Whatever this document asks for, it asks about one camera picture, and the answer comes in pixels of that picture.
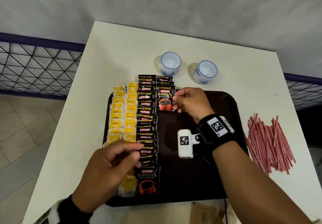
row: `cable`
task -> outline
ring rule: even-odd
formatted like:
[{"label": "cable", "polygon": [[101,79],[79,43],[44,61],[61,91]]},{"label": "cable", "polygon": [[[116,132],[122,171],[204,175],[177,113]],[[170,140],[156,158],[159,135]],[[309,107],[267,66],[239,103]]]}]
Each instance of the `cable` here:
[{"label": "cable", "polygon": [[228,224],[228,219],[227,219],[227,203],[226,203],[226,199],[223,199],[223,201],[225,202],[225,217],[226,217],[226,224]]}]

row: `hand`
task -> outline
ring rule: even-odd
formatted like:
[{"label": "hand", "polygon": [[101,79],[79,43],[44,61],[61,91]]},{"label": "hand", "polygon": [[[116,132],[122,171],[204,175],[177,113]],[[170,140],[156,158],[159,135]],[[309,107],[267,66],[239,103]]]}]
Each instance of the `hand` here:
[{"label": "hand", "polygon": [[188,112],[198,124],[205,116],[215,114],[210,107],[206,94],[201,88],[183,88],[173,96],[174,110]]},{"label": "hand", "polygon": [[[134,167],[141,167],[140,153],[144,145],[115,141],[103,149],[96,150],[85,168],[78,187],[71,196],[74,204],[83,212],[92,213],[104,204],[119,187],[127,173]],[[115,157],[129,153],[118,165]]]}]

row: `white sensor device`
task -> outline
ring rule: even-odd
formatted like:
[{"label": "white sensor device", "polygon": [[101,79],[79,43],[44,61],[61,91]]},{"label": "white sensor device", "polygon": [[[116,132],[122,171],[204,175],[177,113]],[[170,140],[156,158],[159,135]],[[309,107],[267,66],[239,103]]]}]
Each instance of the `white sensor device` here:
[{"label": "white sensor device", "polygon": [[178,154],[182,159],[192,159],[194,151],[192,145],[200,143],[200,134],[191,134],[189,129],[178,131]]}]

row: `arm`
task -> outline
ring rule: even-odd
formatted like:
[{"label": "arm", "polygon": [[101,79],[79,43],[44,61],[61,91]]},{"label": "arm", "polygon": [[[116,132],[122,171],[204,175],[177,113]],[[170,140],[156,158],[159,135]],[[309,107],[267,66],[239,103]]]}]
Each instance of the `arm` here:
[{"label": "arm", "polygon": [[[200,88],[175,93],[174,109],[188,112],[196,123],[214,114]],[[286,193],[262,172],[235,141],[212,152],[229,202],[242,223],[311,223]]]},{"label": "arm", "polygon": [[[81,182],[72,195],[58,201],[38,219],[36,224],[87,224],[93,212],[104,204],[119,187],[126,174],[139,162],[143,144],[115,141],[103,149],[98,149],[90,158]],[[119,164],[116,158],[126,154]]]}]

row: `gray backdrop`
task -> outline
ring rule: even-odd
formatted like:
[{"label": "gray backdrop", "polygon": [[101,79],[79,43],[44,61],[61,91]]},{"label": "gray backdrop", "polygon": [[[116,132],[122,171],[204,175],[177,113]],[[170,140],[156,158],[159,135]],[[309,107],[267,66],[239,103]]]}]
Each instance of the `gray backdrop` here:
[{"label": "gray backdrop", "polygon": [[0,32],[86,43],[94,20],[275,50],[322,78],[322,0],[0,0]]}]

